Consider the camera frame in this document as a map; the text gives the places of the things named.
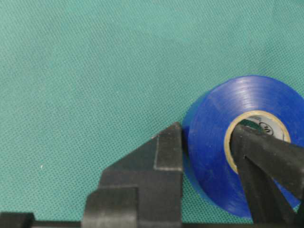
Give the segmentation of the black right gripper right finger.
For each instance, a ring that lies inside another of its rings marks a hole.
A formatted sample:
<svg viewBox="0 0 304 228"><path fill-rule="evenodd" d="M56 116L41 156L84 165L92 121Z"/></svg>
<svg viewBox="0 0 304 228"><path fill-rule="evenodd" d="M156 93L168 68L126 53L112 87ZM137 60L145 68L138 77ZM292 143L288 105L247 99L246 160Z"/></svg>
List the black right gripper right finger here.
<svg viewBox="0 0 304 228"><path fill-rule="evenodd" d="M303 223L303 147L238 124L230 150L253 222Z"/></svg>

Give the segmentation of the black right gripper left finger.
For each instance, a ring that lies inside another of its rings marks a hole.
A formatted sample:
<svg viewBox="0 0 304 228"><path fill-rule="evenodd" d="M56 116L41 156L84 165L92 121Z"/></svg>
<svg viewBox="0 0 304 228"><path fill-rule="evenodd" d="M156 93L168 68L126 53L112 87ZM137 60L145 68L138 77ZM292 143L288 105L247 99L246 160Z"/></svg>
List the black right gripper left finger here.
<svg viewBox="0 0 304 228"><path fill-rule="evenodd" d="M180 228L182 129L172 123L105 168L88 195L84 228Z"/></svg>

